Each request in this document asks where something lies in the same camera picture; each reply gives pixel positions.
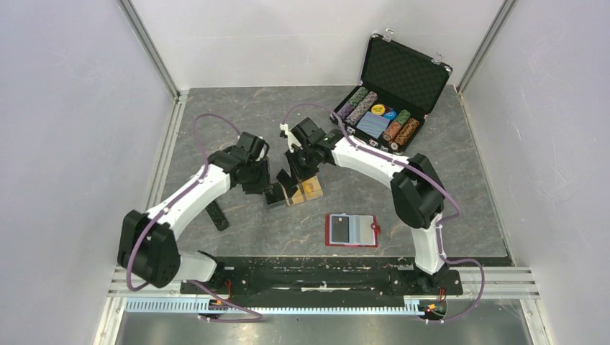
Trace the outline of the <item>clear acrylic card tray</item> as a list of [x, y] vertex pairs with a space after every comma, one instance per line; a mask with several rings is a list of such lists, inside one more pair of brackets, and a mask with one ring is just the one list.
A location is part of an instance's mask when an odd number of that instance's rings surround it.
[[296, 191], [292, 196], [288, 194], [279, 182], [272, 183], [271, 189], [265, 192], [264, 196], [267, 209], [277, 209], [315, 201], [316, 199], [322, 198], [324, 192], [319, 178], [314, 176], [298, 183]]

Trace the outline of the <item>single black VIP card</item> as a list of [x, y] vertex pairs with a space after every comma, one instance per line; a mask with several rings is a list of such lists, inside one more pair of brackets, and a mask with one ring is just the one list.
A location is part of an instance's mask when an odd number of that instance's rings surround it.
[[350, 242], [350, 224], [346, 216], [330, 216], [330, 241], [332, 243], [346, 244]]

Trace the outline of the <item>red leather card holder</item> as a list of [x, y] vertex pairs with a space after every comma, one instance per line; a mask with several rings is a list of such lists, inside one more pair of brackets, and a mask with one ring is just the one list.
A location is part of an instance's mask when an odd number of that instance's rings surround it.
[[[332, 243], [330, 241], [330, 216], [346, 216], [349, 218], [350, 224], [350, 242], [346, 244]], [[372, 215], [347, 215], [327, 214], [325, 217], [325, 245], [327, 247], [364, 247], [375, 248], [378, 246], [378, 235], [381, 228], [377, 223], [377, 219]]]

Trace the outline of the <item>gold VIP card stack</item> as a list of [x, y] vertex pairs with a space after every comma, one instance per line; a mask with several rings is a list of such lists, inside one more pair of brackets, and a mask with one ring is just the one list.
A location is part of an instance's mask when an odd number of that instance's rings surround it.
[[303, 181], [301, 183], [301, 189], [305, 201], [313, 201], [324, 195], [322, 185], [317, 176]]

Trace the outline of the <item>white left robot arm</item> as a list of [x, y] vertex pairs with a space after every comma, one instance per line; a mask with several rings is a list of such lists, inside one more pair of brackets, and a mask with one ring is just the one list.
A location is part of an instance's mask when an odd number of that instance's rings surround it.
[[207, 292], [226, 283], [218, 262], [203, 252], [183, 253], [177, 241], [186, 227], [211, 203], [236, 186], [246, 194], [270, 190], [268, 143], [243, 132], [237, 143], [210, 155], [206, 164], [173, 195], [145, 212], [123, 219], [118, 264], [146, 284], [163, 288], [174, 280], [197, 280]]

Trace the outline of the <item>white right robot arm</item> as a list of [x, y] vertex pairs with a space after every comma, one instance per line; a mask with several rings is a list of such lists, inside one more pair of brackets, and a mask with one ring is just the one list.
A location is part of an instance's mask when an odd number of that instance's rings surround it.
[[440, 220], [445, 197], [425, 156], [393, 155], [339, 129], [325, 132], [310, 118], [293, 128], [282, 123], [280, 131], [288, 142], [286, 157], [296, 179], [308, 179], [318, 173], [320, 165], [330, 164], [354, 170], [389, 188], [395, 212], [413, 236], [416, 286], [424, 293], [434, 293], [444, 285], [446, 256], [439, 249], [433, 227]]

